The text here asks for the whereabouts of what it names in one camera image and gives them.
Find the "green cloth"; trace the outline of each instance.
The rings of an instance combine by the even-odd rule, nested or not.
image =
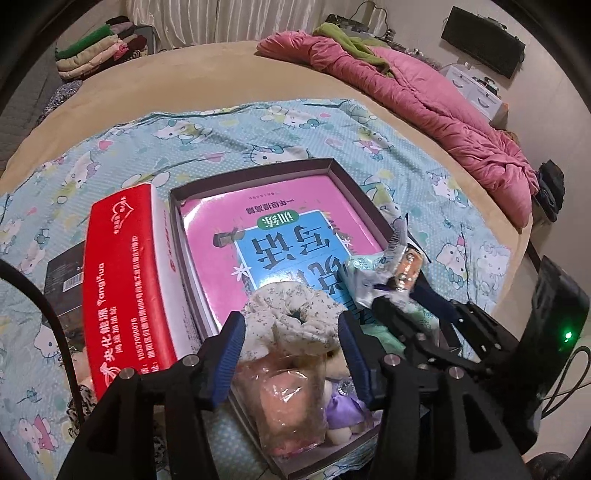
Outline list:
[[[316,28],[312,34],[317,37],[332,38],[353,58],[363,60],[364,62],[373,65],[384,75],[387,74],[388,76],[393,76],[392,73],[390,73],[390,65],[386,60],[374,55],[374,52],[364,45],[360,38],[348,36],[335,24],[325,22]]]
[[[400,342],[385,325],[381,323],[366,323],[361,326],[361,330],[365,335],[376,337],[384,347],[386,353],[395,353],[404,357],[405,346]]]
[[[82,50],[86,50],[91,45],[94,45],[99,40],[102,40],[105,37],[113,35],[111,31],[110,25],[103,25],[93,32],[89,33],[87,36],[81,38],[76,43],[70,45],[65,50],[59,50],[56,52],[56,60],[64,60],[69,59],[70,57],[74,57],[78,55]]]
[[[368,47],[386,47],[386,48],[390,48],[390,45],[388,45],[383,40],[380,40],[379,38],[364,38],[363,40],[361,40],[361,43],[363,45],[367,45]]]

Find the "green towel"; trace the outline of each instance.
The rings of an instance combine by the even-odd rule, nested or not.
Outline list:
[[[341,47],[343,47],[345,52],[349,53],[353,58],[363,60],[370,65],[373,65],[380,73],[383,73],[384,75],[387,74],[388,76],[393,76],[392,73],[390,73],[390,65],[386,60],[374,55],[374,52],[364,45],[360,38],[349,37],[335,24],[325,22],[316,28],[312,34],[316,35],[317,37],[332,38]]]
[[[70,45],[65,50],[57,51],[56,60],[69,59],[70,57],[78,55],[82,50],[87,49],[99,40],[102,40],[103,38],[108,37],[110,35],[113,35],[113,32],[111,31],[111,26],[105,24],[94,30],[94,32],[91,32],[87,36],[81,38],[76,43]]]

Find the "candy wrapper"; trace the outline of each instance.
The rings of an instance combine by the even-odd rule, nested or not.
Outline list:
[[[381,254],[353,255],[339,274],[358,308],[371,308],[377,297],[387,297],[404,309],[423,264],[423,255],[407,247],[406,222],[394,222],[394,234]]]

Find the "blue gripper pad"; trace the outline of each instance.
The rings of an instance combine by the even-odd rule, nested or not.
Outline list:
[[[376,337],[363,333],[359,322],[349,311],[340,314],[338,331],[357,396],[368,409],[382,410],[387,380],[382,375],[379,360],[386,355],[384,347]]]
[[[198,399],[203,410],[213,410],[227,398],[245,334],[244,317],[230,312],[222,331],[207,338],[199,349]]]

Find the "stuffed animal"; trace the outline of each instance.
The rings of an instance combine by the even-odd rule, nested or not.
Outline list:
[[[326,355],[324,405],[329,429],[326,436],[333,445],[347,443],[354,433],[373,426],[371,412],[355,395],[349,369],[341,348]]]

